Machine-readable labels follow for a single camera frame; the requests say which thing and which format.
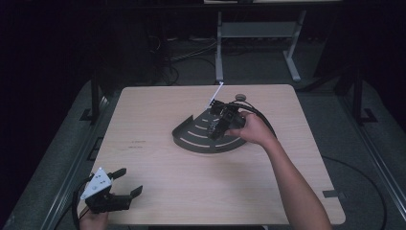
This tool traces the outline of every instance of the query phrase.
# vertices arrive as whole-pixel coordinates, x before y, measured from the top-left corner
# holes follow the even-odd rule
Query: forearm
[[[283,208],[294,229],[331,229],[325,208],[277,140],[262,145],[271,160]]]

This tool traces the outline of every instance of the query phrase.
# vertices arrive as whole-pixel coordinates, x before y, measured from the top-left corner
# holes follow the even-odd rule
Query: fingers
[[[241,116],[241,117],[246,117],[246,116],[248,116],[248,115],[250,115],[251,113],[250,112],[248,112],[248,111],[240,111],[239,112],[239,115]]]
[[[224,134],[229,136],[239,136],[241,129],[228,129]]]

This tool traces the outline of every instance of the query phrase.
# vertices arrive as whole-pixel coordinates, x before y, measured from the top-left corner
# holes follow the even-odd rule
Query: white stick
[[[220,85],[218,86],[217,90],[215,91],[214,95],[212,96],[212,98],[209,100],[209,103],[206,105],[205,110],[210,106],[210,104],[212,103],[212,101],[215,98],[215,95],[217,95],[218,91],[220,91],[221,86],[223,86],[223,81],[220,82]]]

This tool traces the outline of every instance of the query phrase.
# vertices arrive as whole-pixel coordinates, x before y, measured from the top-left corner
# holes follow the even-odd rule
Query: wire
[[[156,71],[155,73],[158,73],[160,75],[162,81],[164,81],[164,83],[167,86],[171,86],[174,84],[179,85],[179,83],[177,83],[177,81],[179,80],[179,71],[176,68],[174,68],[173,66],[167,66],[167,68],[169,68],[169,71],[171,74],[172,74],[172,72],[174,72],[175,80],[171,80],[170,76],[167,73],[165,73],[165,70],[159,71],[158,68],[156,68],[156,67],[154,69]]]
[[[212,43],[215,41],[215,38],[209,37],[209,38],[189,38],[188,41],[190,43],[196,43],[196,44],[208,44],[208,43]]]
[[[79,218],[78,218],[78,205],[79,205],[79,191],[81,189],[82,186],[84,186],[87,182],[89,182],[90,180],[92,180],[93,178],[93,174],[90,175],[88,178],[83,179],[78,187],[74,190],[74,194],[72,197],[72,219],[74,221],[75,227],[79,230]]]
[[[151,53],[155,54],[155,52],[158,51],[161,48],[161,39],[159,39],[159,37],[155,36],[155,35],[149,35],[148,37],[149,38],[155,38],[158,41],[158,44],[157,44],[157,47],[155,48],[155,50],[154,51],[150,50]]]
[[[232,103],[244,103],[244,104],[248,104],[248,105],[250,105],[252,108],[254,108],[254,106],[253,105],[251,105],[250,103],[247,103],[247,102],[242,102],[242,101],[232,101]]]
[[[345,162],[343,162],[343,161],[340,161],[340,160],[337,160],[337,159],[334,159],[334,158],[331,158],[331,157],[328,157],[328,156],[324,156],[324,155],[322,155],[322,157],[325,158],[325,159],[327,159],[327,160],[330,160],[330,161],[333,161],[333,162],[337,162],[337,163],[339,163],[339,164],[342,164],[342,165],[344,165],[344,166],[346,166],[346,167],[348,167],[348,168],[350,168],[350,169],[352,169],[352,170],[354,170],[354,171],[360,173],[364,178],[366,178],[366,179],[373,185],[373,187],[375,188],[376,192],[377,192],[378,195],[379,195],[379,198],[380,198],[381,203],[382,203],[382,208],[383,208],[383,220],[382,220],[382,224],[381,224],[381,226],[380,226],[379,229],[380,229],[380,230],[384,230],[384,229],[385,229],[385,226],[386,226],[387,218],[388,218],[388,211],[387,211],[387,207],[386,207],[386,202],[385,202],[385,198],[383,197],[382,193],[379,191],[378,187],[377,187],[376,184],[372,181],[372,179],[370,179],[366,174],[364,174],[363,172],[361,172],[360,170],[358,170],[358,169],[355,168],[354,166],[351,166],[351,165],[349,165],[349,164],[347,164],[347,163],[345,163]]]
[[[227,48],[228,48],[227,46],[229,46],[231,48],[231,51],[227,51]],[[238,50],[238,46],[243,48],[242,51]],[[253,44],[253,42],[248,43],[248,42],[242,41],[239,38],[235,38],[224,44],[223,54],[225,56],[241,56],[241,55],[251,53],[254,50],[255,50],[255,45]]]
[[[84,217],[84,215],[86,215],[88,212],[89,212],[89,208],[87,208],[87,210],[82,214],[82,215],[80,215],[80,217],[79,217],[79,220],[81,220],[81,218],[83,218]]]
[[[250,112],[253,112],[262,119],[262,121],[266,124],[266,126],[271,130],[272,134],[274,134],[274,136],[276,138],[278,138],[274,128],[272,128],[272,126],[269,123],[268,119],[266,119],[266,117],[261,112],[259,112],[257,109],[255,109],[254,107],[250,107],[248,105],[241,104],[241,103],[222,103],[222,104],[218,104],[218,105],[212,105],[212,107],[213,106],[219,106],[219,107],[221,107],[221,106],[231,106],[231,107],[242,108],[242,109],[248,110]]]
[[[178,56],[178,57],[171,57],[171,58],[166,58],[166,60],[179,60],[179,59],[183,59],[183,58],[190,58],[190,57],[194,57],[194,56],[198,56],[198,55],[202,55],[206,52],[211,51],[213,48],[215,48],[215,45],[217,44],[217,42],[213,42],[212,44],[210,44],[209,46],[206,46],[204,48],[201,48],[197,51],[193,51],[190,52],[188,54],[185,54],[183,56]]]

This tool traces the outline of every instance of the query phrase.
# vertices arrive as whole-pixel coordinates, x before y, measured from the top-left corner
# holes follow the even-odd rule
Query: human hand
[[[104,230],[107,228],[108,213],[94,214],[89,207],[86,206],[80,212],[80,216],[80,230]]]
[[[229,129],[226,131],[226,135],[238,136],[247,142],[261,146],[265,146],[267,142],[277,140],[269,127],[255,113],[241,111],[239,115],[245,118],[245,126],[240,129]]]

